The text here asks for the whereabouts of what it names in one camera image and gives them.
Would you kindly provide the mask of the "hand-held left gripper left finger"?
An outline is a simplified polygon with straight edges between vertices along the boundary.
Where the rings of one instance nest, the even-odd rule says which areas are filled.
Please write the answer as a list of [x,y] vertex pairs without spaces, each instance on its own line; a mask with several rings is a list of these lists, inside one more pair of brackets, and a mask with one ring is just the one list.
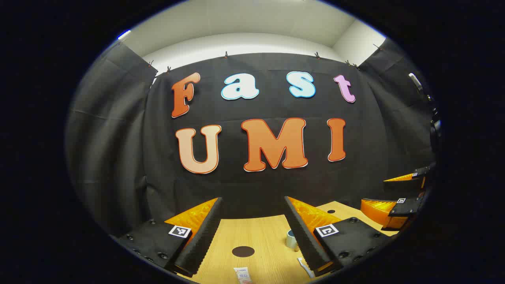
[[222,201],[213,198],[167,220],[150,219],[118,243],[170,273],[193,277],[220,225]]

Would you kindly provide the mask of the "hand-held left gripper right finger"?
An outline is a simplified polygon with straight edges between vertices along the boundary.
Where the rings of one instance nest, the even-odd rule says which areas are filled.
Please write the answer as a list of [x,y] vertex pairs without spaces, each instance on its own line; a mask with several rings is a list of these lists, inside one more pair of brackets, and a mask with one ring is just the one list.
[[284,201],[284,215],[315,276],[350,266],[392,240],[357,217],[340,219],[290,196]]

